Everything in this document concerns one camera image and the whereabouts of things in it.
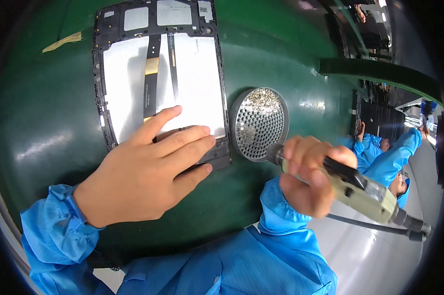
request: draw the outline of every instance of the white label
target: white label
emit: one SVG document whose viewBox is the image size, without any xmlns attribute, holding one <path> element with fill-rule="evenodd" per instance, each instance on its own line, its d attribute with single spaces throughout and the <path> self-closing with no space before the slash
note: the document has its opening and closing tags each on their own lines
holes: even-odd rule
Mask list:
<svg viewBox="0 0 444 295">
<path fill-rule="evenodd" d="M 156 19 L 159 26 L 192 25 L 191 6 L 174 0 L 156 3 Z"/>
<path fill-rule="evenodd" d="M 113 12 L 113 11 L 107 11 L 106 13 L 104 13 L 104 18 L 106 18 L 106 17 L 110 17 L 110 16 L 112 16 L 112 15 L 114 15 L 114 12 Z"/>
<path fill-rule="evenodd" d="M 148 7 L 125 10 L 124 31 L 148 27 Z"/>
<path fill-rule="evenodd" d="M 198 1 L 197 3 L 199 4 L 199 16 L 205 17 L 206 23 L 213 20 L 211 3 L 207 1 Z"/>
</svg>

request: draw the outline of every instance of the person's arm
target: person's arm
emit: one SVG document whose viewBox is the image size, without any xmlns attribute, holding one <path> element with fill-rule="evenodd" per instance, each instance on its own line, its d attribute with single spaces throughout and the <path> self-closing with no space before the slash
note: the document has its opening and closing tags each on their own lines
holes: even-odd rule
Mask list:
<svg viewBox="0 0 444 295">
<path fill-rule="evenodd" d="M 153 143 L 181 106 L 151 117 L 114 148 L 86 180 L 51 186 L 48 197 L 21 213 L 30 277 L 48 294 L 113 294 L 84 261 L 99 228 L 159 219 L 212 171 L 198 162 L 215 144 L 210 128 L 195 126 Z"/>
<path fill-rule="evenodd" d="M 327 215 L 335 198 L 330 181 L 318 168 L 327 155 L 356 168 L 356 157 L 344 146 L 333 148 L 313 137 L 299 138 L 291 139 L 285 145 L 285 157 L 290 159 L 289 174 L 283 173 L 266 182 L 261 193 L 263 214 L 258 229 L 290 249 L 308 252 L 324 260 L 314 232 L 305 228 L 312 220 L 311 216 L 321 218 Z M 293 175 L 310 181 L 310 185 Z"/>
<path fill-rule="evenodd" d="M 421 143 L 422 133 L 410 128 L 401 135 L 391 150 L 376 157 L 363 174 L 386 187 L 390 186 L 402 166 L 407 164 L 409 157 L 415 153 Z"/>
<path fill-rule="evenodd" d="M 381 142 L 381 138 L 378 136 L 374 136 L 371 134 L 367 134 L 368 135 L 368 143 L 365 144 L 366 142 L 366 134 L 365 134 L 365 139 L 363 140 L 363 144 L 364 144 L 364 156 L 366 157 L 366 160 L 368 160 L 368 162 L 372 163 L 376 157 L 378 157 L 379 155 L 381 155 L 383 153 L 383 151 L 379 148 L 380 146 L 380 142 Z"/>
<path fill-rule="evenodd" d="M 74 188 L 50 186 L 46 199 L 20 214 L 30 278 L 46 294 L 112 295 L 85 261 L 101 229 L 86 224 L 73 200 Z"/>
<path fill-rule="evenodd" d="M 365 146 L 363 142 L 355 140 L 355 143 L 353 144 L 353 153 L 356 157 L 361 157 L 361 153 L 364 151 Z"/>
</svg>

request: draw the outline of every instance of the left hand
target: left hand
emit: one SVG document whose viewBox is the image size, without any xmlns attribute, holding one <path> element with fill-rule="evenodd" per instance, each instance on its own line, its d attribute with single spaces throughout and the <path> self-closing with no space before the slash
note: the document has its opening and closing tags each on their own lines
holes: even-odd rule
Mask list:
<svg viewBox="0 0 444 295">
<path fill-rule="evenodd" d="M 181 106 L 164 109 L 118 145 L 73 192 L 76 204 L 94 227 L 160 218 L 212 171 L 210 164 L 180 175 L 215 144 L 210 128 L 195 126 L 153 143 Z"/>
<path fill-rule="evenodd" d="M 357 167 L 356 156 L 347 147 L 332 147 L 312 136 L 295 136 L 284 145 L 289 174 L 281 174 L 279 186 L 287 202 L 300 214 L 321 218 L 330 212 L 335 194 L 330 180 L 319 170 L 326 156 L 349 167 Z M 295 175 L 310 180 L 310 185 Z"/>
</svg>

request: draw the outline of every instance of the blue cap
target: blue cap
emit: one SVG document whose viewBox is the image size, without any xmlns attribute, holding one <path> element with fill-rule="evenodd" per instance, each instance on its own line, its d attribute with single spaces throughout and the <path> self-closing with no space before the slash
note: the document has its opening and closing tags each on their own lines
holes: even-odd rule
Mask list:
<svg viewBox="0 0 444 295">
<path fill-rule="evenodd" d="M 409 197 L 409 191 L 410 191 L 410 178 L 405 180 L 405 183 L 407 183 L 407 190 L 405 193 L 397 198 L 397 204 L 399 204 L 400 208 L 403 208 L 405 206 L 405 203 L 407 203 L 407 199 Z"/>
</svg>

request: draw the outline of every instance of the worker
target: worker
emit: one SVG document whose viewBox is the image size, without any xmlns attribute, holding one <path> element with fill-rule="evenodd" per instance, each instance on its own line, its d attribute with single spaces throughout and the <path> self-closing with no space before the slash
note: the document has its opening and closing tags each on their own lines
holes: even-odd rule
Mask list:
<svg viewBox="0 0 444 295">
<path fill-rule="evenodd" d="M 152 142 L 181 112 L 180 106 L 164 109 L 84 182 L 50 186 L 46 199 L 20 214 L 30 277 L 43 292 L 113 294 L 86 262 L 99 232 L 118 222 L 159 219 L 210 174 L 211 165 L 203 164 L 179 175 L 215 144 L 208 127 Z M 306 225 L 324 217 L 334 200 L 330 180 L 318 170 L 325 156 L 353 168 L 356 157 L 313 137 L 296 136 L 284 151 L 289 174 L 266 182 L 257 228 L 193 251 L 135 259 L 123 267 L 117 294 L 334 294 L 337 276 Z M 293 175 L 310 180 L 310 186 Z"/>
<path fill-rule="evenodd" d="M 421 143 L 427 140 L 428 134 L 429 131 L 425 126 L 419 129 L 410 128 L 400 136 L 393 148 L 377 156 L 370 167 L 362 172 L 364 176 L 388 187 L 396 196 L 400 208 L 405 206 L 410 189 L 410 179 L 402 179 L 400 170 Z"/>
<path fill-rule="evenodd" d="M 364 133 L 366 124 L 360 121 L 361 131 L 356 136 L 352 151 L 358 158 L 358 171 L 361 173 L 371 166 L 374 159 L 385 151 L 389 150 L 389 139 Z"/>
</svg>

